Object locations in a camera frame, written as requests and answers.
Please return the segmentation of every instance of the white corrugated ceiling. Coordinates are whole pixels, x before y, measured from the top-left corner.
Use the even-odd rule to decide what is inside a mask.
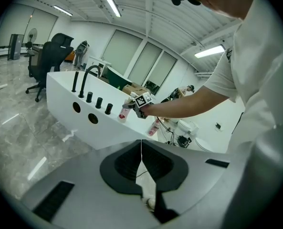
[[[213,71],[220,54],[197,59],[194,54],[222,44],[233,44],[239,21],[218,15],[203,6],[171,0],[115,0],[122,14],[117,18],[106,0],[15,0],[50,13],[57,5],[73,14],[72,20],[99,21],[124,26],[165,44],[199,71]]]

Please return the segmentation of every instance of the curved faucet spout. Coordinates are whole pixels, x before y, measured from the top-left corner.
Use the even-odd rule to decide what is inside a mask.
[[[100,69],[100,67],[98,65],[92,65],[85,71],[85,75],[84,75],[84,78],[83,78],[83,83],[82,83],[82,87],[81,87],[81,90],[80,90],[79,98],[84,98],[84,87],[85,87],[85,83],[86,83],[86,78],[88,76],[88,73],[93,68],[97,68],[98,69],[98,76],[101,75],[101,69]]]

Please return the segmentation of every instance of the bathtub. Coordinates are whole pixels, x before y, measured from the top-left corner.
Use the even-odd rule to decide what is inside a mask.
[[[79,73],[75,93],[72,92],[74,74],[75,72],[51,72],[47,75],[48,109],[69,131],[95,149],[137,139],[157,141],[157,133],[154,136],[147,134],[154,117],[139,119],[131,110],[126,123],[118,121],[122,105],[129,97],[126,93],[88,74],[84,98],[79,98],[84,72]],[[93,93],[91,103],[86,102],[88,92]],[[101,109],[95,107],[98,97],[103,98]],[[109,103],[113,105],[113,109],[110,115],[106,115]]]

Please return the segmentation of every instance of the bottle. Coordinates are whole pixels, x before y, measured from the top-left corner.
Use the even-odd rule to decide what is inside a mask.
[[[151,125],[150,129],[147,131],[149,136],[153,136],[160,128],[160,121],[158,118],[155,119],[153,124]]]
[[[133,102],[134,102],[134,99],[129,98],[129,99],[125,100],[124,104],[131,104]],[[131,111],[131,109],[124,109],[124,108],[122,108],[122,110],[120,111],[120,114],[118,115],[118,120],[121,123],[125,123],[126,120],[127,120],[127,116],[130,113],[130,111]]]

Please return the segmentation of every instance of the white marker cube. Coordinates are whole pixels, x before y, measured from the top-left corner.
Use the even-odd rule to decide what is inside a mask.
[[[139,97],[135,98],[135,102],[138,106],[138,108],[141,108],[149,103],[152,102],[152,98],[150,93],[144,93],[142,95],[140,95]]]

